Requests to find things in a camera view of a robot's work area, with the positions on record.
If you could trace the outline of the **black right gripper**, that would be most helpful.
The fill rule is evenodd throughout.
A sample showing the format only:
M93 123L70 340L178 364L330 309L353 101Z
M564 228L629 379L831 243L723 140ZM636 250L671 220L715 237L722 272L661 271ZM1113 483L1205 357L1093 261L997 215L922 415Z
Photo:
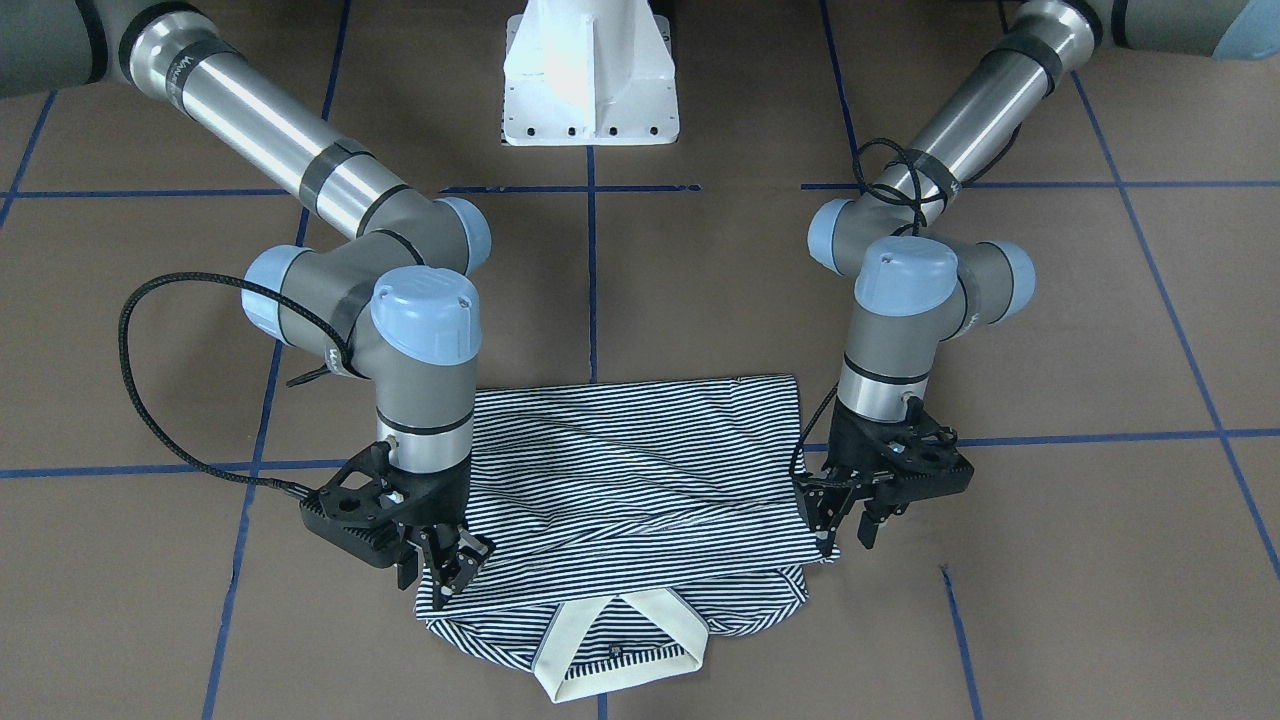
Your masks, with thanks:
M388 445L370 445L300 501L303 525L374 568L396 564L396 583L419 582L420 551L430 562L431 610L442 611L479 574L497 544L465 524L471 457L443 471L413 473L390 462Z

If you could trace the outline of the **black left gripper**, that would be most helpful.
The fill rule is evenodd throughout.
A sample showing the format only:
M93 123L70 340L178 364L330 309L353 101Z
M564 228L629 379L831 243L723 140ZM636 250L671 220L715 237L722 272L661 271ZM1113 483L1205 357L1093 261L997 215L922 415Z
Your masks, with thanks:
M824 473L800 475L800 514L824 559L836 551L840 524L861 502L858 541L873 550L879 528L911 502L964 492L974 466L957 451L951 427L922 405L901 421L874 421L835 407Z

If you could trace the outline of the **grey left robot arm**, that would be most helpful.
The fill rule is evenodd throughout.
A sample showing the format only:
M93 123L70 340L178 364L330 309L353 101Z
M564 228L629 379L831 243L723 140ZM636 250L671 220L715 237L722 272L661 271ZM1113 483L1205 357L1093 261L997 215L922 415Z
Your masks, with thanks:
M963 243L932 233L955 199L1006 152L1036 106L1101 47L1254 61L1277 53L1275 1L1024 1L1002 37L909 143L888 150L856 199L824 204L810 255L852 279L851 327L819 474L797 471L803 520L826 557L844 519L872 548L890 518L964 492L973 465L956 432L925 410L938 346L1023 310L1036 268L1015 243Z

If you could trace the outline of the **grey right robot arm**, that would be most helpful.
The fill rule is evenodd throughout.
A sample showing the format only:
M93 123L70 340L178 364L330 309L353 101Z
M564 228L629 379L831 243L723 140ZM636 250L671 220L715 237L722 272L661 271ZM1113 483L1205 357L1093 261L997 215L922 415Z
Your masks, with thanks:
M145 425L193 468L265 486L300 502L316 536L401 588L424 583L440 611L477 575L494 544L466 523L480 301L470 274L492 233L456 197L428 199L253 69L187 1L5 1L3 96L114 79L174 106L257 167L344 236L317 252L264 251L241 277L160 275L125 301L118 352L125 392ZM216 469L182 448L146 409L131 365L131 319L165 284L234 287L265 334L316 354L319 375L371 380L375 441L324 486Z

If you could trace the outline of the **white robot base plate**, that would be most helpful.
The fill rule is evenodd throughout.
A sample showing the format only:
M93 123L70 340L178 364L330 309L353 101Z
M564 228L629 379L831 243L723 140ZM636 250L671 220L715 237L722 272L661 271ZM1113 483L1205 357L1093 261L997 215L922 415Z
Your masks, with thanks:
M654 146L681 133L669 13L529 1L506 23L500 132L516 147Z

